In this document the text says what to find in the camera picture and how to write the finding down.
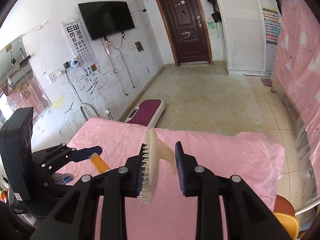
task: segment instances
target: black monitor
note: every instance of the black monitor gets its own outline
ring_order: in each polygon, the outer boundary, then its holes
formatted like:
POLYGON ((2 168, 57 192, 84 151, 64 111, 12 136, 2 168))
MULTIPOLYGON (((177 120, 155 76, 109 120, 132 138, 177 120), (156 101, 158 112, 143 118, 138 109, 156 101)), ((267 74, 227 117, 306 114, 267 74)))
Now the black monitor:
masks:
POLYGON ((89 2, 78 6, 92 40, 135 28, 126 2, 89 2))

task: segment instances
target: brush bristles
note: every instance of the brush bristles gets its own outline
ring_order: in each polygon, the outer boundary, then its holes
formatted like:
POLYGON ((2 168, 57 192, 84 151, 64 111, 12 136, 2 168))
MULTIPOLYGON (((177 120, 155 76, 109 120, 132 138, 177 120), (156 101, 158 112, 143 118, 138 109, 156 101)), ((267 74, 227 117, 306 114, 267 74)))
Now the brush bristles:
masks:
POLYGON ((149 197, 149 158, 150 158, 150 140, 151 140, 151 131, 145 131, 144 133, 145 141, 144 144, 146 145, 143 149, 143 156, 144 159, 142 160, 142 188, 140 191, 140 202, 147 203, 149 197))

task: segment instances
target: white hair brush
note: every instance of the white hair brush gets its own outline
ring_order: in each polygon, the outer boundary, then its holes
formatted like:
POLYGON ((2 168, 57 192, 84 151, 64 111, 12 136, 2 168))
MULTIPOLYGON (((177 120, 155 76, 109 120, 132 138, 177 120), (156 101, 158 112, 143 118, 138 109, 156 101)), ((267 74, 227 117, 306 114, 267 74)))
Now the white hair brush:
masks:
POLYGON ((154 129, 145 131, 144 135, 146 146, 142 160, 140 201, 148 205, 152 201, 158 185, 160 159, 170 162, 174 174, 177 173, 177 163, 174 152, 158 139, 154 129))

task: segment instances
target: pink bed sheet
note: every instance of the pink bed sheet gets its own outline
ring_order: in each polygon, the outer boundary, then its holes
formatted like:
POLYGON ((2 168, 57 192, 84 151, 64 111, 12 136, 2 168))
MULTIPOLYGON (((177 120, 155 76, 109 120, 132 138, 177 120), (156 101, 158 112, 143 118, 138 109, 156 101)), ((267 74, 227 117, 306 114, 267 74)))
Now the pink bed sheet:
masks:
POLYGON ((320 25, 304 0, 283 0, 274 73, 305 124, 320 195, 320 25))
MULTIPOLYGON (((128 157, 139 154, 147 127, 91 118, 69 142, 77 149, 99 145, 101 157, 112 168, 123 166, 128 157)), ((273 210, 277 180, 282 175, 284 147, 269 140, 262 133, 241 132, 234 137, 225 135, 156 129, 159 139, 171 149, 181 141, 184 152, 196 157, 199 165, 216 175, 229 178, 240 175, 256 194, 273 210)), ((90 160, 68 163, 59 172, 75 175, 73 184, 84 174, 98 174, 90 160)), ((139 199, 126 198, 128 239, 194 240, 196 232, 195 197, 182 195, 177 175, 173 175, 166 161, 160 163, 158 188, 150 205, 139 199)), ((101 203, 97 221, 101 219, 101 203)), ((97 222, 96 238, 100 224, 97 222)))

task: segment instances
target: wooden door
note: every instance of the wooden door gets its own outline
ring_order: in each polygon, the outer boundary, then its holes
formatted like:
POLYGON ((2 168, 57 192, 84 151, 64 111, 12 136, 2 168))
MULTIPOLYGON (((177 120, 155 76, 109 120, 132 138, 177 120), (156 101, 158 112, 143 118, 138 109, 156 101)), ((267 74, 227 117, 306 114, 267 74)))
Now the wooden door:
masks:
POLYGON ((175 48, 178 63, 208 63, 205 21, 197 0, 159 0, 175 48))

